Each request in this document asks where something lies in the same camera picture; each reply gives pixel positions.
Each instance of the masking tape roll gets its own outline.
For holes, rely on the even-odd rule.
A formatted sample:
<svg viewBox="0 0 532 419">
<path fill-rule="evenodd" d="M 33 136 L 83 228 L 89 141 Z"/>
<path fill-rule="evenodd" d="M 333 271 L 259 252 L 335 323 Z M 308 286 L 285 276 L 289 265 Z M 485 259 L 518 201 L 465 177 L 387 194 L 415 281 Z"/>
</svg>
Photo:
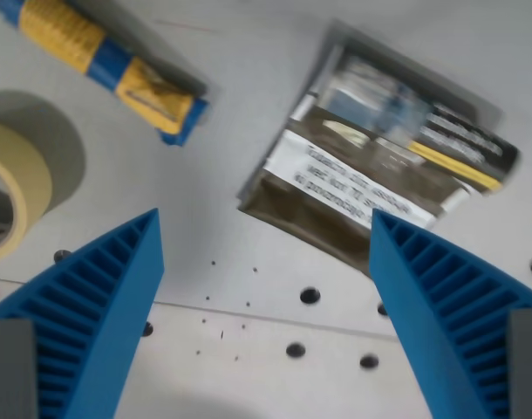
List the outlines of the masking tape roll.
<svg viewBox="0 0 532 419">
<path fill-rule="evenodd" d="M 51 201 L 51 173 L 21 135 L 0 125 L 0 182 L 12 205 L 12 222 L 0 223 L 0 258 L 12 253 Z"/>
</svg>

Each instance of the metal plate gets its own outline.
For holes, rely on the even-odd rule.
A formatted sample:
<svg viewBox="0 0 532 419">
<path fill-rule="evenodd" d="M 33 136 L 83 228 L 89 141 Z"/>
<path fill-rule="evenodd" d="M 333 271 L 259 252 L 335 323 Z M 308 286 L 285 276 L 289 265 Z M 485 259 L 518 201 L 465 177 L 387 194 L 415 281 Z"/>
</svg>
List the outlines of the metal plate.
<svg viewBox="0 0 532 419">
<path fill-rule="evenodd" d="M 435 230 L 532 286 L 531 0 L 492 8 L 486 0 L 122 0 L 98 16 L 207 81 L 208 120 L 185 148 L 167 148 L 110 94 L 0 19 L 0 91 L 54 104 L 78 132 L 86 162 L 79 189 L 0 261 L 0 278 L 27 281 L 54 251 L 73 251 L 159 207 L 167 272 L 158 301 L 394 334 L 377 314 L 371 281 L 236 210 L 237 191 L 295 102 L 325 28 L 340 17 L 502 108 L 497 133 L 522 150 L 521 166 L 503 191 L 464 204 Z M 322 293 L 314 307 L 299 301 L 309 285 Z"/>
<path fill-rule="evenodd" d="M 18 287 L 0 281 L 0 299 Z M 395 339 L 162 304 L 148 320 L 117 418 L 431 417 Z M 287 356 L 294 342 L 303 357 Z"/>
</svg>

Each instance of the blue and yellow wrapper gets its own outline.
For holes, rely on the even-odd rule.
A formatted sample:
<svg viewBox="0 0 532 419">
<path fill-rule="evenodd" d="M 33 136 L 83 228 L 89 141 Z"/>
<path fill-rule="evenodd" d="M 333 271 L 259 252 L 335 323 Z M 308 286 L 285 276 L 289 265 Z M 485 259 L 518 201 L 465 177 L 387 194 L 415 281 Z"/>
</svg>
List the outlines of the blue and yellow wrapper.
<svg viewBox="0 0 532 419">
<path fill-rule="evenodd" d="M 166 82 L 63 0 L 0 0 L 0 11 L 52 56 L 115 93 L 167 144 L 184 145 L 208 105 Z"/>
</svg>

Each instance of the yellow tape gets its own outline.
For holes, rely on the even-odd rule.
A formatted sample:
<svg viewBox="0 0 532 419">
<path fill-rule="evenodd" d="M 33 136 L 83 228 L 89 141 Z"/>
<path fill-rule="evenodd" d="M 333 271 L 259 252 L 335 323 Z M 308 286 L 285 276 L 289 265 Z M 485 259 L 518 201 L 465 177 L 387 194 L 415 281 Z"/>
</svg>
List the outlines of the yellow tape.
<svg viewBox="0 0 532 419">
<path fill-rule="evenodd" d="M 141 59 L 134 58 L 115 90 L 117 96 L 154 127 L 178 134 L 193 97 L 164 81 Z"/>
<path fill-rule="evenodd" d="M 26 0 L 19 26 L 28 38 L 82 74 L 106 36 L 62 0 Z"/>
<path fill-rule="evenodd" d="M 52 194 L 51 174 L 41 154 L 21 135 L 0 126 L 0 180 L 9 192 L 13 220 L 0 239 L 0 258 L 13 252 L 45 213 Z"/>
<path fill-rule="evenodd" d="M 467 164 L 456 161 L 455 159 L 439 153 L 438 151 L 434 151 L 432 148 L 424 146 L 423 144 L 414 142 L 408 147 L 408 149 L 413 151 L 415 154 L 420 155 L 421 157 L 424 157 L 425 159 L 432 161 L 443 168 L 447 168 L 448 170 L 451 170 L 466 179 L 477 182 L 486 188 L 497 190 L 502 187 L 502 184 L 493 177 L 485 175 L 479 170 L 475 170 Z"/>
</svg>

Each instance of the white label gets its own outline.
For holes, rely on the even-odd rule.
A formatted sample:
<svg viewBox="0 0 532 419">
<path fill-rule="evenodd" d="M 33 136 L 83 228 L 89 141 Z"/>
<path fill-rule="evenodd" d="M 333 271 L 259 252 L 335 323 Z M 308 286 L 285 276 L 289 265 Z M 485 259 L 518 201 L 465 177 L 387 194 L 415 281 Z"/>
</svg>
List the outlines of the white label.
<svg viewBox="0 0 532 419">
<path fill-rule="evenodd" d="M 408 160 L 414 166 L 419 166 L 420 164 L 423 164 L 425 162 L 425 159 L 420 155 L 416 155 L 413 151 L 406 150 L 405 148 L 402 148 L 394 144 L 393 142 L 389 142 L 388 140 L 385 140 L 382 137 L 378 137 L 376 142 L 382 147 L 388 148 L 393 153 L 396 153 L 400 157 L 403 157 L 404 159 Z"/>
<path fill-rule="evenodd" d="M 351 144 L 355 144 L 359 148 L 363 148 L 363 146 L 369 142 L 369 137 L 367 135 L 334 120 L 325 120 L 322 125 L 341 135 Z"/>
<path fill-rule="evenodd" d="M 291 131 L 283 132 L 264 168 L 369 230 L 375 208 L 419 227 L 435 218 Z"/>
</svg>

